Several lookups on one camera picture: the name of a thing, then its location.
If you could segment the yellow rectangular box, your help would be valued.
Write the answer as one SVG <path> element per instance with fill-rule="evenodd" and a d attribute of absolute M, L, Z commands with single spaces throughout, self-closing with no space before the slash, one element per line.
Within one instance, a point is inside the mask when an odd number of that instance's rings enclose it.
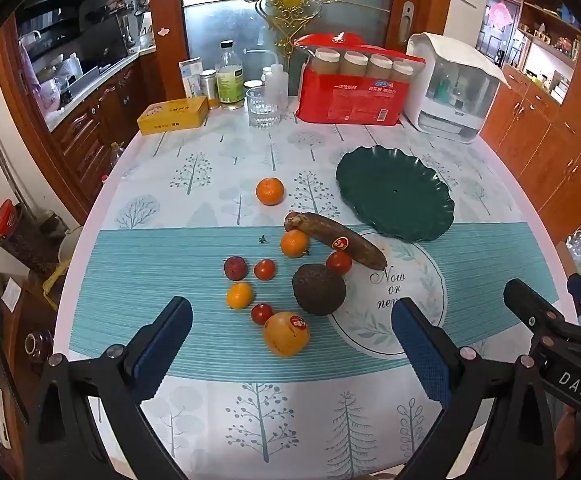
<path fill-rule="evenodd" d="M 150 104 L 138 120 L 138 129 L 144 136 L 202 126 L 209 113 L 205 96 L 177 99 Z"/>

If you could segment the brown overripe banana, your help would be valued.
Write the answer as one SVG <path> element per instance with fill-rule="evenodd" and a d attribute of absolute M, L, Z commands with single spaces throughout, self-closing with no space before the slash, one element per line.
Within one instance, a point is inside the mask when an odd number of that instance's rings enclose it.
<path fill-rule="evenodd" d="M 290 211 L 284 220 L 284 228 L 287 232 L 301 231 L 335 252 L 344 252 L 368 269 L 383 271 L 388 266 L 386 256 L 376 245 L 343 224 L 320 214 Z"/>

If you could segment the red lychee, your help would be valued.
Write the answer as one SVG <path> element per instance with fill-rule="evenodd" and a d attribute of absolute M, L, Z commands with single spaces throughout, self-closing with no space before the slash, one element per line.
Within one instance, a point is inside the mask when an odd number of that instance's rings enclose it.
<path fill-rule="evenodd" d="M 248 264 L 240 256 L 232 256 L 224 261 L 224 274 L 231 281 L 240 281 L 248 275 Z"/>

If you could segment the mandarin orange with stem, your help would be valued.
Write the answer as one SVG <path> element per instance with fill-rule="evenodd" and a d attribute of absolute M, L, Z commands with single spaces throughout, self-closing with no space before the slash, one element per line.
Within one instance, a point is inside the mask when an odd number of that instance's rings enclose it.
<path fill-rule="evenodd" d="M 307 253 L 310 238 L 300 230 L 287 231 L 281 238 L 281 251 L 288 258 L 300 258 Z"/>

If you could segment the white plastic squeeze bottle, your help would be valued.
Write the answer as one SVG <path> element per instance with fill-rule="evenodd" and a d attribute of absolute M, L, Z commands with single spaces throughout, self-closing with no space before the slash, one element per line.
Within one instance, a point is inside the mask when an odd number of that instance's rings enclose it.
<path fill-rule="evenodd" d="M 273 63 L 262 70 L 264 99 L 283 113 L 288 107 L 289 75 L 284 65 L 273 53 Z"/>

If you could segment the white blue carton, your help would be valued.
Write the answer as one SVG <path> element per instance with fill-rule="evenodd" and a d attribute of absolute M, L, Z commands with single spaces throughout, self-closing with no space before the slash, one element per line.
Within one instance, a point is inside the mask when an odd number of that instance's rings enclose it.
<path fill-rule="evenodd" d="M 200 77 L 203 70 L 202 59 L 199 56 L 179 62 L 179 71 L 186 99 L 204 95 L 202 91 L 202 77 Z"/>

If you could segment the dark avocado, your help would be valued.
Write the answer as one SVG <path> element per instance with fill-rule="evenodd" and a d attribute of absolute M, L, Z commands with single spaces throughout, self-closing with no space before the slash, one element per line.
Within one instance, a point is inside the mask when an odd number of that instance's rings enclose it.
<path fill-rule="evenodd" d="M 293 274 L 292 291 L 297 304 L 317 316 L 335 312 L 347 297 L 345 281 L 324 264 L 304 264 Z"/>

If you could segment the small metal tin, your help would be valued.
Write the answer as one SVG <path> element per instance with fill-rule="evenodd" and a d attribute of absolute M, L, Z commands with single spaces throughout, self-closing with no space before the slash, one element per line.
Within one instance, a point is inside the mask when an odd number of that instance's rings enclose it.
<path fill-rule="evenodd" d="M 220 106 L 216 75 L 217 71 L 213 70 L 213 68 L 209 68 L 209 70 L 203 70 L 200 74 L 202 93 L 207 98 L 210 110 L 215 110 Z"/>

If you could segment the yellow orange with sticker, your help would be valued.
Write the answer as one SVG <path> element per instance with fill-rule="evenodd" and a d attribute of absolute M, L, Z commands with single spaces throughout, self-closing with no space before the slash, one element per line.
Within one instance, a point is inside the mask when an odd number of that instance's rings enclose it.
<path fill-rule="evenodd" d="M 310 328 L 299 314 L 273 314 L 263 325 L 263 337 L 269 349 L 282 358 L 296 356 L 310 341 Z"/>

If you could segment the white cup sterilizer cabinet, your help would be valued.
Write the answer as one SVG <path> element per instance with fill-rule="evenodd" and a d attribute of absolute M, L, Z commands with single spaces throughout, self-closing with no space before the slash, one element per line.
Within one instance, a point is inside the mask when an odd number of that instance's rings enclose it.
<path fill-rule="evenodd" d="M 431 32 L 412 35 L 406 53 L 425 66 L 409 84 L 405 117 L 422 133 L 473 142 L 499 88 L 508 86 L 499 66 L 465 42 Z"/>

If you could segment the large red cherry tomato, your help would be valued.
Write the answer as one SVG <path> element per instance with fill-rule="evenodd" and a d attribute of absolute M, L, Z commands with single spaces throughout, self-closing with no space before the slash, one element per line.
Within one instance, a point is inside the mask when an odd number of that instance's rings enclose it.
<path fill-rule="evenodd" d="M 339 275 L 347 274 L 352 265 L 352 258 L 345 252 L 332 252 L 326 260 L 327 268 L 337 272 Z"/>

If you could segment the patterned tablecloth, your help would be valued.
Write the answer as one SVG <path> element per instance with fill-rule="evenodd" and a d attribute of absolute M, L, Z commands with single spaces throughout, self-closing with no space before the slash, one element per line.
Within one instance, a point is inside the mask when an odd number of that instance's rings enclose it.
<path fill-rule="evenodd" d="M 512 361 L 531 338 L 503 301 L 513 278 L 577 317 L 484 143 L 219 110 L 130 143 L 81 233 L 55 348 L 98 356 L 184 297 L 191 333 L 143 411 L 185 474 L 352 478 L 406 462 L 440 411 L 394 336 L 397 300 Z"/>

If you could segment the clear drinking glass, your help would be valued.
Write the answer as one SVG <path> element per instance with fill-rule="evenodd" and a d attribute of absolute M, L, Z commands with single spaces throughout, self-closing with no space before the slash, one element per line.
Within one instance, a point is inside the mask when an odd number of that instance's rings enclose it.
<path fill-rule="evenodd" d="M 266 99 L 263 87 L 248 88 L 245 96 L 250 127 L 271 128 L 280 123 L 280 111 L 275 103 Z"/>

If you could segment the small yellow kumquat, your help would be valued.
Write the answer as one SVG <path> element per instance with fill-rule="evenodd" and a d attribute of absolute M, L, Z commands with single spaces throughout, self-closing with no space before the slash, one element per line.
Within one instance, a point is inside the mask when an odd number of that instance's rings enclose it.
<path fill-rule="evenodd" d="M 247 282 L 237 282 L 228 289 L 226 304 L 234 310 L 246 309 L 255 298 L 252 286 Z"/>

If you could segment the glass bottle green label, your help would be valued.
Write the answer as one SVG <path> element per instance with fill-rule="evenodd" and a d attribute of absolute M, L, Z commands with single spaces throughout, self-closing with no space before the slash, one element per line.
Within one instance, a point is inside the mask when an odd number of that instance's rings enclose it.
<path fill-rule="evenodd" d="M 237 110 L 244 105 L 245 87 L 243 62 L 234 50 L 232 39 L 220 43 L 221 55 L 216 64 L 216 81 L 220 105 Z"/>

